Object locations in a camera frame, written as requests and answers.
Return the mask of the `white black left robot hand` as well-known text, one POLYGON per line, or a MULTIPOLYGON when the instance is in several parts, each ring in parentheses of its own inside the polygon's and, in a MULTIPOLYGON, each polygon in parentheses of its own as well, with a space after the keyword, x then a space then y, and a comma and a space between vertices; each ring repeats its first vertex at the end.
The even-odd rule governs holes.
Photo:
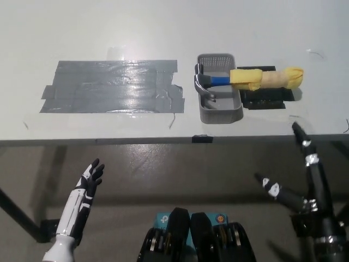
POLYGON ((71 191, 59 220, 57 235, 81 241, 97 186, 102 182, 105 165, 99 162, 97 158, 87 167, 71 191))

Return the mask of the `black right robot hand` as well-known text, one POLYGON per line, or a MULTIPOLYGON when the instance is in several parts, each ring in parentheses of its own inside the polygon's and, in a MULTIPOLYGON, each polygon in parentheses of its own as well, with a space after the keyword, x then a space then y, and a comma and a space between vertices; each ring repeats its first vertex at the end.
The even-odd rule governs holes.
POLYGON ((256 173, 255 178, 269 196, 294 212, 291 222, 298 237, 312 237, 316 244, 344 243, 346 231, 334 213, 329 184, 316 146, 297 122, 292 124, 292 129, 304 156, 307 196, 260 173, 256 173))

